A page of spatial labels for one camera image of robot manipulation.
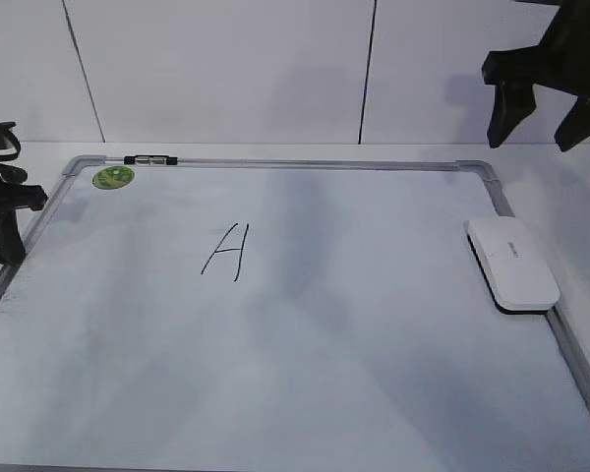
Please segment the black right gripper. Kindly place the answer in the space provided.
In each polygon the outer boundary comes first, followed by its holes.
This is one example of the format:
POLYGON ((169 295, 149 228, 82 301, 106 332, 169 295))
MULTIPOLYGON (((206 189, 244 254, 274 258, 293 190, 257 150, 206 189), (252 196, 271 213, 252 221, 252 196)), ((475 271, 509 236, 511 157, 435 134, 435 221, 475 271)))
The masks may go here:
POLYGON ((590 1, 561 1, 538 44, 489 52, 482 76, 495 85, 490 148, 536 110, 533 85, 579 96, 555 132, 560 151, 590 138, 590 1))

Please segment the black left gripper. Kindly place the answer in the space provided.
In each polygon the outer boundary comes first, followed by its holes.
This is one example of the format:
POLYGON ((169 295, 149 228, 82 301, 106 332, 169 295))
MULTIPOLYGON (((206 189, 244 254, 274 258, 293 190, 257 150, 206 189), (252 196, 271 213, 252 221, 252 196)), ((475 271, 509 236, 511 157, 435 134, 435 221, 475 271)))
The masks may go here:
POLYGON ((20 157, 22 145, 13 133, 15 122, 0 122, 0 263, 20 264, 26 257, 15 210, 44 209, 48 200, 39 185, 26 185, 28 174, 12 165, 20 157))

